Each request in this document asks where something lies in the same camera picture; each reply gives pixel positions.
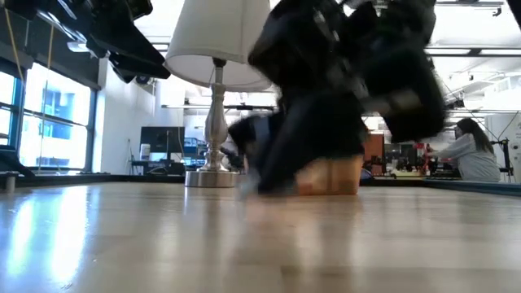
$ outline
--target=wooden block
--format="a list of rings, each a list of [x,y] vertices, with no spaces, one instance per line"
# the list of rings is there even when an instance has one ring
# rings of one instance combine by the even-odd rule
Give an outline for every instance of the wooden block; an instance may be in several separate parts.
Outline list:
[[[363,157],[316,160],[297,176],[299,195],[355,195],[360,185]]]

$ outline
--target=window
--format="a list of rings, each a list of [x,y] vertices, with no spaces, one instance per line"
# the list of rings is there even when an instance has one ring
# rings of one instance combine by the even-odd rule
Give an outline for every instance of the window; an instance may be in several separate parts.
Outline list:
[[[24,108],[87,125],[90,96],[89,87],[34,64],[28,71]]]
[[[92,92],[34,64],[27,72],[20,163],[27,167],[85,168]]]
[[[7,138],[4,138],[2,134],[9,135],[10,124],[11,112],[7,110],[0,110],[0,145],[6,145],[8,143]]]
[[[24,116],[20,163],[29,167],[84,168],[87,129]]]
[[[14,92],[15,78],[4,72],[0,72],[0,102],[12,104]]]

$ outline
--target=woman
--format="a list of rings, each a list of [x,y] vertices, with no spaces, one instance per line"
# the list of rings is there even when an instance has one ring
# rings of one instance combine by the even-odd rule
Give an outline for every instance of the woman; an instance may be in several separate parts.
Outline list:
[[[431,155],[458,162],[465,181],[499,182],[500,173],[492,144],[480,126],[471,118],[456,123],[456,142]]]

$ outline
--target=dark hair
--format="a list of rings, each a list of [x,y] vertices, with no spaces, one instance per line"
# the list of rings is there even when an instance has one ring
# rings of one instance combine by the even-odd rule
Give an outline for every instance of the dark hair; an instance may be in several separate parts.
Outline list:
[[[494,153],[492,143],[490,143],[490,141],[487,138],[487,135],[480,128],[477,122],[475,122],[471,118],[465,118],[457,122],[456,126],[462,130],[463,134],[470,133],[474,136],[476,150]]]

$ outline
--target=table lamp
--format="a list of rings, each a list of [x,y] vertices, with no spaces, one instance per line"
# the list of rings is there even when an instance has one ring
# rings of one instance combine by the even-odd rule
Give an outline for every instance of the table lamp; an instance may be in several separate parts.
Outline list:
[[[176,77],[212,88],[204,127],[206,163],[186,172],[185,186],[235,187],[238,174],[226,170],[221,144],[228,136],[224,95],[258,92],[270,83],[247,64],[247,55],[269,14],[269,0],[186,0],[165,58]]]

